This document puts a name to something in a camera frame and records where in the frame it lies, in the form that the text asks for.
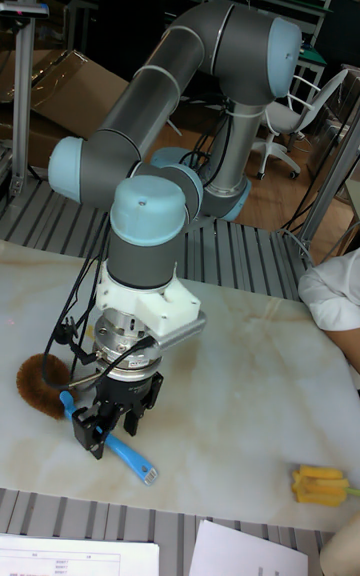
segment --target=white paper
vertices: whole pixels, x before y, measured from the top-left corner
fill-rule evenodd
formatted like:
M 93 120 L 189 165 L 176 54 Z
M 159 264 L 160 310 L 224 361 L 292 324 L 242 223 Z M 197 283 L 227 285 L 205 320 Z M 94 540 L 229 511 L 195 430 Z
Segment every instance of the white paper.
M 202 521 L 189 576 L 307 576 L 308 557 L 268 540 Z
M 0 535 L 0 576 L 159 576 L 152 543 Z

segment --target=blue plastic tool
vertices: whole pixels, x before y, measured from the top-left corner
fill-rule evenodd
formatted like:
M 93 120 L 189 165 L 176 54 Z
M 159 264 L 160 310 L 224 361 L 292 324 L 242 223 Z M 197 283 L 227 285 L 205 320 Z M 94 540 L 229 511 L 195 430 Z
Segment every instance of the blue plastic tool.
M 72 420 L 72 415 L 76 411 L 73 397 L 69 392 L 61 392 L 60 400 L 64 405 L 64 414 L 66 418 L 70 421 Z M 158 477 L 158 473 L 143 456 L 135 452 L 133 449 L 125 445 L 121 440 L 115 438 L 112 434 L 109 434 L 105 440 L 105 445 L 110 447 L 115 454 L 120 456 L 122 460 L 141 478 L 145 485 L 152 485 L 154 480 Z

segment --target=person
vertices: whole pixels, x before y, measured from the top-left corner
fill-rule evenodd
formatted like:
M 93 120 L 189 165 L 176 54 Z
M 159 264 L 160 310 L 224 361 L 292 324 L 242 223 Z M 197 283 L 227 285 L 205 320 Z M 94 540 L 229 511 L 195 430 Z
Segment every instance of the person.
M 360 248 L 308 269 L 299 296 L 360 374 Z

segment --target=round brush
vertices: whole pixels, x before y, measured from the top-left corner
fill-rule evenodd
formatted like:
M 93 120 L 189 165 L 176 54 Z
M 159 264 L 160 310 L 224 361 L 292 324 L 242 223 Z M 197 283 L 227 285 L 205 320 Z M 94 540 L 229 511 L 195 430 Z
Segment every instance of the round brush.
M 16 376 L 18 392 L 28 405 L 40 412 L 59 420 L 64 418 L 64 405 L 59 396 L 60 390 L 47 385 L 42 379 L 43 354 L 35 354 L 20 367 Z M 59 358 L 49 354 L 47 357 L 47 375 L 56 385 L 66 385 L 70 372 Z

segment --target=white marble surface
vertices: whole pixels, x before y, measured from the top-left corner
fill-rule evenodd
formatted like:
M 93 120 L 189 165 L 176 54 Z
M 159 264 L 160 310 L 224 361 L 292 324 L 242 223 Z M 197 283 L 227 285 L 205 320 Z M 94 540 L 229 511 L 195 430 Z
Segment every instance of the white marble surface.
M 338 509 L 299 505 L 290 491 L 299 463 L 333 465 L 360 487 L 360 401 L 342 355 L 299 303 L 186 283 L 206 330 L 166 355 L 136 438 L 115 430 L 158 468 L 151 487 L 109 450 L 96 461 L 68 421 L 24 403 L 17 370 L 44 350 L 79 267 L 0 242 L 0 487 L 325 531 L 360 508 L 355 497 Z

